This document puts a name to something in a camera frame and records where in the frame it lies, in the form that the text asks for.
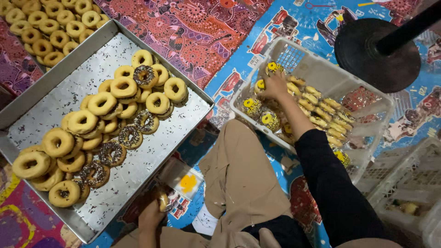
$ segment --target black pole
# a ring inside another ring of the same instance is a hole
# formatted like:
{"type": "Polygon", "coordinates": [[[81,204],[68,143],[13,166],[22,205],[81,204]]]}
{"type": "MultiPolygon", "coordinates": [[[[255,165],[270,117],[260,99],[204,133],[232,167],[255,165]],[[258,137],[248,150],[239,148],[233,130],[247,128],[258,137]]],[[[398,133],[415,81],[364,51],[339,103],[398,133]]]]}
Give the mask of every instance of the black pole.
{"type": "Polygon", "coordinates": [[[419,13],[377,43],[382,55],[390,55],[441,19],[441,0],[419,13]]]}

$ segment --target hand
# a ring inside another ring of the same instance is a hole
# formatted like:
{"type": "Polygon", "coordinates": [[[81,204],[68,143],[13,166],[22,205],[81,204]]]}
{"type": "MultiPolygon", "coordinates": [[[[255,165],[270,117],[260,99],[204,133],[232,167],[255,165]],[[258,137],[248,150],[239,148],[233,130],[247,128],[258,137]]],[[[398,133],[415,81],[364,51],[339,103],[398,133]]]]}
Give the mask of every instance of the hand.
{"type": "Polygon", "coordinates": [[[159,211],[159,203],[156,198],[142,211],[138,218],[138,226],[141,231],[155,231],[167,212],[159,211]]]}
{"type": "Polygon", "coordinates": [[[263,79],[265,80],[265,91],[259,94],[260,97],[279,101],[281,97],[289,95],[283,72],[276,71],[270,76],[265,75],[263,79]]]}

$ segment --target black stand base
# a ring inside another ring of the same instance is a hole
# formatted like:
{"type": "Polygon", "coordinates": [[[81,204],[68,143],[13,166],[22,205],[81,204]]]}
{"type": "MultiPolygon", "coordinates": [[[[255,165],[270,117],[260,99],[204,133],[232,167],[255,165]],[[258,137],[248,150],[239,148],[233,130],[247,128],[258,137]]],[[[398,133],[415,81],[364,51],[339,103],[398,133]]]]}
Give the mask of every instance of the black stand base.
{"type": "Polygon", "coordinates": [[[411,85],[419,75],[421,57],[414,42],[408,42],[391,55],[382,55],[377,42],[398,29],[384,20],[366,18],[348,23],[335,41],[340,67],[384,93],[411,85]]]}

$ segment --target person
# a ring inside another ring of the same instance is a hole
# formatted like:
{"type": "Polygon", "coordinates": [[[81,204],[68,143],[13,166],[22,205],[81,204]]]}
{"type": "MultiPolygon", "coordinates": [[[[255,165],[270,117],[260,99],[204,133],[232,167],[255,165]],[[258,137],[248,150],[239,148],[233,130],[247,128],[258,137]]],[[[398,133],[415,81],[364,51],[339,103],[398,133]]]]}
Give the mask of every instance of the person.
{"type": "MultiPolygon", "coordinates": [[[[368,201],[352,184],[317,130],[287,93],[282,73],[265,78],[265,99],[278,101],[297,140],[295,149],[309,190],[317,202],[332,247],[400,248],[392,241],[368,201]]],[[[211,240],[197,233],[160,227],[165,213],[154,200],[139,216],[139,228],[117,247],[285,248],[311,247],[292,218],[290,202],[256,134],[239,120],[226,123],[213,148],[200,161],[205,205],[219,219],[211,240]]]]}

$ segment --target metal baking tray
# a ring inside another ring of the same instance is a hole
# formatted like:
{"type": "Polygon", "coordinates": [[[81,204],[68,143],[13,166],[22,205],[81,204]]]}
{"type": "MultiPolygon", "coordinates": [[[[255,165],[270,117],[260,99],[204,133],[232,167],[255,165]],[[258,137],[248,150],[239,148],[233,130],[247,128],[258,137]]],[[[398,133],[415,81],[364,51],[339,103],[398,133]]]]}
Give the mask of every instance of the metal baking tray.
{"type": "Polygon", "coordinates": [[[123,25],[112,20],[0,112],[0,151],[12,163],[21,149],[40,143],[49,129],[59,126],[66,113],[79,110],[83,97],[96,94],[100,83],[112,79],[119,66],[130,65],[132,55],[139,49],[150,51],[174,76],[185,81],[189,91],[186,104],[175,106],[171,117],[161,120],[153,135],[144,135],[138,149],[128,150],[124,163],[111,168],[109,182],[92,190],[84,204],[70,208],[52,206],[48,193],[35,190],[26,181],[86,244],[103,232],[213,109],[213,99],[123,25]]]}

